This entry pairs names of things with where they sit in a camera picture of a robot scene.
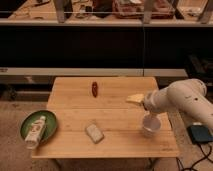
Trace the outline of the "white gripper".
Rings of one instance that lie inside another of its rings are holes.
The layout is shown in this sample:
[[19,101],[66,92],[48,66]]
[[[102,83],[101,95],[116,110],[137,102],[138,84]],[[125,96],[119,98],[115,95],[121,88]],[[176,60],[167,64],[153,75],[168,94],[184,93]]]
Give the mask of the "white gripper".
[[126,98],[128,103],[133,103],[141,106],[143,104],[144,108],[148,111],[154,111],[156,109],[156,105],[154,102],[155,93],[148,93],[145,97],[143,94],[134,94],[130,95]]

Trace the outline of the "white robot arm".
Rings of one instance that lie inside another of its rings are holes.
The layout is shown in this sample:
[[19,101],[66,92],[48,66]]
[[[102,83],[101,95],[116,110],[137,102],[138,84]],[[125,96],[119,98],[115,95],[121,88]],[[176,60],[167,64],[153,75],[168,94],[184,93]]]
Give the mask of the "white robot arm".
[[213,104],[206,98],[207,87],[199,79],[179,80],[167,87],[147,94],[134,94],[126,98],[129,103],[144,107],[149,112],[143,121],[158,121],[157,115],[175,108],[182,110],[213,130]]

